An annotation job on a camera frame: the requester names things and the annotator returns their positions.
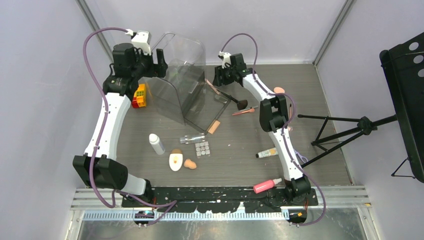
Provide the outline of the clear acrylic drawer organizer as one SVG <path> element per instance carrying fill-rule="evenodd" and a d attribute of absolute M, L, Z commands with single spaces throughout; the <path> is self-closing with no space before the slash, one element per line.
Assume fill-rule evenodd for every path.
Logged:
<path fill-rule="evenodd" d="M 167 32 L 154 49 L 163 51 L 167 69 L 164 77 L 146 79 L 152 104 L 159 114 L 184 125 L 205 84 L 205 46 L 199 40 Z"/>

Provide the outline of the clear pulled-out drawer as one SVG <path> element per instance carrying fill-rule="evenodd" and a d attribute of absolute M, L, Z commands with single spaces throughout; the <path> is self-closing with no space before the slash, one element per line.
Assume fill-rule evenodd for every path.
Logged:
<path fill-rule="evenodd" d="M 230 103 L 224 95 L 216 94 L 205 80 L 201 81 L 188 95 L 188 103 L 183 107 L 184 123 L 206 134 Z"/>

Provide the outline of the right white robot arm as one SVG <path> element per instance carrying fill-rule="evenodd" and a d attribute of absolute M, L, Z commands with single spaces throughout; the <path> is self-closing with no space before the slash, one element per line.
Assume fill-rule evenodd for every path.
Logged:
<path fill-rule="evenodd" d="M 220 87 L 237 82 L 259 102 L 260 127 L 271 138 L 283 168 L 285 198 L 291 205 L 299 205 L 310 194 L 311 183 L 291 143 L 286 96 L 269 89 L 255 71 L 247 67 L 241 53 L 220 51 L 218 57 L 222 63 L 214 69 L 212 84 Z"/>

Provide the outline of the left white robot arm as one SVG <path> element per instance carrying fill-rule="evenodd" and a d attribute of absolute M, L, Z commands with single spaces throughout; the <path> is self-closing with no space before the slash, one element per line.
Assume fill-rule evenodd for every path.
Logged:
<path fill-rule="evenodd" d="M 139 80 L 166 75 L 168 64 L 164 51 L 156 49 L 157 63 L 131 43 L 113 47 L 110 74 L 102 84 L 102 108 L 89 145 L 83 155 L 76 155 L 72 165 L 87 187 L 111 189 L 134 195 L 141 207 L 153 202 L 149 180 L 131 175 L 128 168 L 117 162 L 117 145 L 124 118 L 132 104 Z"/>

